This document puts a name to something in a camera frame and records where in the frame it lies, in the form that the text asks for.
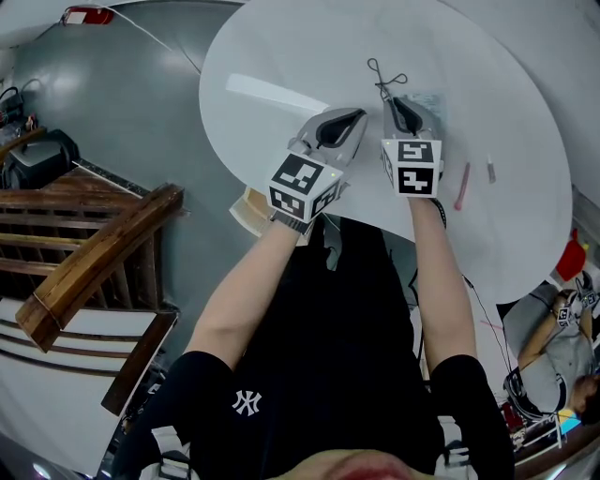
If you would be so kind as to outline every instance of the wooden handrail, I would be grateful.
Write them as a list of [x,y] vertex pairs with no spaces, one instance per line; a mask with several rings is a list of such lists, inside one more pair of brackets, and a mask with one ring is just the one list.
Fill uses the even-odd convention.
[[40,275],[46,277],[58,266],[58,263],[28,262],[0,258],[0,270],[14,274]]
[[0,245],[14,247],[47,248],[50,250],[76,250],[85,240],[79,238],[60,238],[55,236],[19,235],[1,233]]
[[3,225],[28,225],[69,229],[99,230],[111,220],[111,218],[63,217],[62,215],[0,214],[0,224]]
[[175,312],[159,313],[143,333],[142,339],[129,354],[121,367],[121,371],[112,382],[111,387],[102,399],[102,406],[117,416],[125,405],[157,353],[162,340],[167,336],[177,321]]
[[60,263],[16,315],[21,329],[47,352],[77,311],[116,268],[183,203],[183,189],[164,185],[124,210]]
[[139,201],[133,195],[117,192],[0,190],[0,208],[118,213]]

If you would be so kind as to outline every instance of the pink marker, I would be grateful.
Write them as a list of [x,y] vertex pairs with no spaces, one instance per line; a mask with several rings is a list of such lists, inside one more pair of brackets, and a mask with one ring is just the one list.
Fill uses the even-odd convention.
[[467,162],[465,166],[465,173],[462,174],[462,185],[460,186],[460,194],[458,195],[457,201],[454,204],[454,209],[460,211],[462,209],[462,201],[465,198],[465,191],[467,191],[467,184],[469,183],[469,172],[471,171],[471,162]]

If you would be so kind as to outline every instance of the gray floor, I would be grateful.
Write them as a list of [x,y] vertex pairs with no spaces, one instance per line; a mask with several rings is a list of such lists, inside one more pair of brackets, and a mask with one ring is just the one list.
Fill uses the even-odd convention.
[[[254,241],[228,213],[244,186],[206,138],[199,75],[181,53],[202,69],[212,38],[236,8],[203,2],[120,8],[173,52],[121,18],[104,26],[55,26],[17,51],[14,84],[24,87],[27,110],[42,125],[63,129],[82,157],[144,188],[173,182],[186,189],[191,215],[166,228],[163,250],[165,293],[181,309],[165,345],[170,357],[184,349],[210,293]],[[413,244],[391,234],[386,240],[406,284]],[[335,244],[335,236],[328,241]]]

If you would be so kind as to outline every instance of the white tabletop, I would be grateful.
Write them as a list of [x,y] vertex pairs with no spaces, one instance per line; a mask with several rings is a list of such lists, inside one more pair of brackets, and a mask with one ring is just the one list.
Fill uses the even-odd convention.
[[241,7],[211,45],[200,83],[202,120],[221,161],[264,191],[268,168],[310,116],[361,107],[369,124],[352,186],[327,212],[413,239],[408,203],[394,196],[379,159],[383,109],[369,57],[384,78],[406,73],[408,83],[394,94],[440,99],[446,170],[439,199],[462,273],[497,303],[530,292],[560,259],[571,224],[561,136],[510,53],[438,2],[252,0]]

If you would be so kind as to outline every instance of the chin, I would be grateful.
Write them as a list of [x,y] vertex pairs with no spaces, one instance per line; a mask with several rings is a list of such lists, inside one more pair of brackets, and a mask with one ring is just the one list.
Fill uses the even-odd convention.
[[393,455],[375,450],[332,450],[313,455],[277,480],[424,480]]

